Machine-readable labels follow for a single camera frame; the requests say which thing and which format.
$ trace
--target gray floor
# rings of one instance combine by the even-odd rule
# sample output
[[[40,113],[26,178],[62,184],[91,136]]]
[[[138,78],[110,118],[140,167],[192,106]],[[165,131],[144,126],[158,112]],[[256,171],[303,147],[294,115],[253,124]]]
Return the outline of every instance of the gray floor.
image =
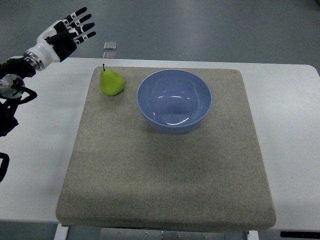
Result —
[[[115,41],[117,59],[306,64],[320,73],[316,0],[1,0],[0,63],[23,55],[43,30],[84,6],[97,35],[71,57],[102,58],[104,43]],[[11,224],[0,223],[1,240],[22,239],[13,230],[3,238]],[[16,224],[25,236],[53,239],[40,237],[48,225]]]

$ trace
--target green pear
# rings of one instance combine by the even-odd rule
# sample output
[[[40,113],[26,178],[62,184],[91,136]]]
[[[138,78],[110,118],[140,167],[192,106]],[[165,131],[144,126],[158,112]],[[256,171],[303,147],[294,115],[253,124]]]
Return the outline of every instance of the green pear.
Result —
[[[100,73],[101,91],[106,95],[114,96],[122,92],[124,88],[124,78],[111,69],[105,69],[105,64],[103,64],[103,70]]]

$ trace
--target ceramic bowl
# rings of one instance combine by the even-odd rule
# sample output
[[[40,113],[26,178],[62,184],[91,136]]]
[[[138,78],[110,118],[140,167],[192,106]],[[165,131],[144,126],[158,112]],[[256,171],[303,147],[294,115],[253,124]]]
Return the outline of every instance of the ceramic bowl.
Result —
[[[152,127],[166,134],[184,134],[202,122],[213,97],[200,77],[185,70],[166,69],[142,81],[136,101]]]

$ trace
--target robot finger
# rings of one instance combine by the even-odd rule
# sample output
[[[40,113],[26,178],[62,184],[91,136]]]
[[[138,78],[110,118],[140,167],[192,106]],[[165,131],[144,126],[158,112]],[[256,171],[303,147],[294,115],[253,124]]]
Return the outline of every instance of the robot finger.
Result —
[[[69,32],[76,32],[77,35],[81,35],[83,33],[85,33],[86,31],[92,29],[94,27],[95,23],[92,22],[92,23],[87,23],[87,24],[84,24],[82,26],[78,26],[76,28],[73,28],[72,30],[70,30]]]
[[[86,35],[80,36],[74,40],[75,44],[78,46],[79,44],[82,44],[84,41],[88,40],[89,38],[93,37],[96,35],[95,31],[92,31]]]
[[[64,23],[64,25],[66,27],[68,27],[68,25],[74,20],[76,19],[79,15],[83,14],[85,11],[87,11],[86,7],[83,7],[81,9],[79,9],[78,11],[75,11],[74,13],[71,13],[70,15],[66,16],[62,22]]]
[[[84,17],[80,18],[79,20],[75,21],[75,22],[72,22],[71,24],[69,24],[67,26],[67,28],[76,28],[76,27],[80,27],[81,24],[85,21],[87,21],[88,19],[90,19],[92,17],[91,14],[88,14],[88,15],[85,15]]]

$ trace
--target gray felt mat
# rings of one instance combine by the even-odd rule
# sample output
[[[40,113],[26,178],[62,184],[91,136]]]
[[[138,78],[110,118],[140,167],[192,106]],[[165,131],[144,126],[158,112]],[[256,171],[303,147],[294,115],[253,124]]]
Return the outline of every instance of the gray felt mat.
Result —
[[[119,95],[99,89],[94,70],[56,209],[65,226],[222,232],[266,230],[276,216],[241,73],[188,71],[213,94],[198,128],[154,130],[136,103],[141,81],[161,68],[110,67]]]

